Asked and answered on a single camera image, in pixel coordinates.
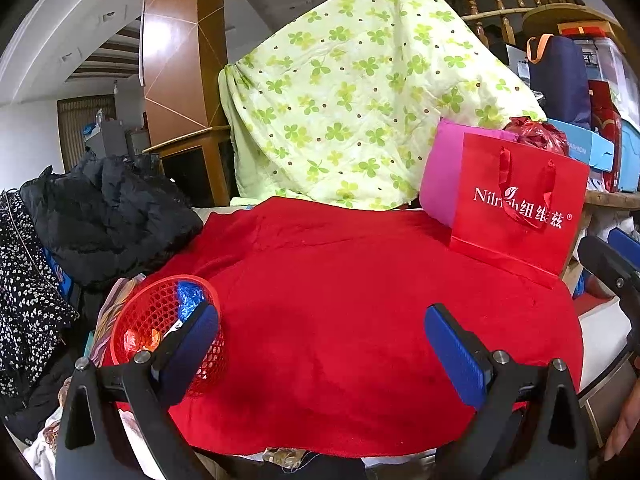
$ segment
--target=pink box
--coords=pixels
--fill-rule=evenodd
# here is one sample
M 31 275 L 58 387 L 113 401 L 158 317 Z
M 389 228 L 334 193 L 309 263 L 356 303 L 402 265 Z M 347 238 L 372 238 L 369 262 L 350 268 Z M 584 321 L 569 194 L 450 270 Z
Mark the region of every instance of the pink box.
M 465 133 L 502 140 L 518 139 L 517 134 L 511 132 L 465 126 L 444 118 L 440 119 L 433 147 L 424 167 L 420 185 L 420 205 L 429 216 L 448 227 L 452 227 L 456 216 Z

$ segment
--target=plastic basket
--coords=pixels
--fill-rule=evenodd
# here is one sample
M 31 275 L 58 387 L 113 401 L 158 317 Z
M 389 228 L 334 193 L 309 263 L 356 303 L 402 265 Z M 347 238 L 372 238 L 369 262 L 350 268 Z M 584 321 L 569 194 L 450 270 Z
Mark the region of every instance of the plastic basket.
M 137 330 L 145 337 L 150 337 L 152 329 L 162 335 L 178 320 L 178 299 L 176 288 L 178 282 L 187 281 L 200 285 L 207 301 L 218 311 L 218 318 L 222 320 L 218 294 L 209 282 L 197 276 L 182 274 L 164 278 L 138 292 L 127 301 L 123 307 L 111 334 L 111 358 L 114 364 L 129 361 L 124 349 L 124 335 L 130 328 Z M 209 390 L 222 375 L 226 365 L 225 338 L 222 326 L 218 335 L 205 355 L 202 365 L 189 386 L 188 394 L 199 394 Z

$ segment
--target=black puffer jacket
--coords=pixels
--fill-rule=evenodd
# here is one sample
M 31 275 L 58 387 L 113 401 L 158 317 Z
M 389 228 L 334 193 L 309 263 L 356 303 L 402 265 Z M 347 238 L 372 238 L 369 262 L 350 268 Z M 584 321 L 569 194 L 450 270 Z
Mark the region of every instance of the black puffer jacket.
M 69 173 L 49 167 L 20 188 L 42 244 L 79 285 L 102 289 L 154 272 L 202 230 L 158 167 L 151 155 L 89 152 Z

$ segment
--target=red fleece cloth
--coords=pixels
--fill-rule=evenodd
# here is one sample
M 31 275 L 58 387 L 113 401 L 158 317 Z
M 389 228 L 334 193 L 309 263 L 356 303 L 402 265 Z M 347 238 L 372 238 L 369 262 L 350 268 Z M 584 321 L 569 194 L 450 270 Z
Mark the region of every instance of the red fleece cloth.
M 225 375 L 170 411 L 188 443 L 223 454 L 280 446 L 361 457 L 456 439 L 473 411 L 424 335 L 432 303 L 489 350 L 523 364 L 563 358 L 578 385 L 582 337 L 566 286 L 549 290 L 450 251 L 449 235 L 423 211 L 286 198 L 212 214 L 148 278 L 196 274 L 220 295 Z

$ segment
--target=metal bolt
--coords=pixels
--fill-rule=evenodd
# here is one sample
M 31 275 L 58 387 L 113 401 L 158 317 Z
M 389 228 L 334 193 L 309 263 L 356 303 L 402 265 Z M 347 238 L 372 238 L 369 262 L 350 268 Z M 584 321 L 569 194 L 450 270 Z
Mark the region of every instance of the metal bolt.
M 76 370 L 82 372 L 89 367 L 89 359 L 81 357 L 76 360 Z
M 501 365 L 505 365 L 509 361 L 511 361 L 511 358 L 509 357 L 509 354 L 507 354 L 507 352 L 505 352 L 504 350 L 496 350 L 494 352 L 494 360 Z
M 564 372 L 566 370 L 566 363 L 562 361 L 562 359 L 556 357 L 553 361 L 551 361 L 551 364 L 559 372 Z
M 133 361 L 139 365 L 143 365 L 149 361 L 149 359 L 151 359 L 151 352 L 149 350 L 143 350 L 133 356 Z

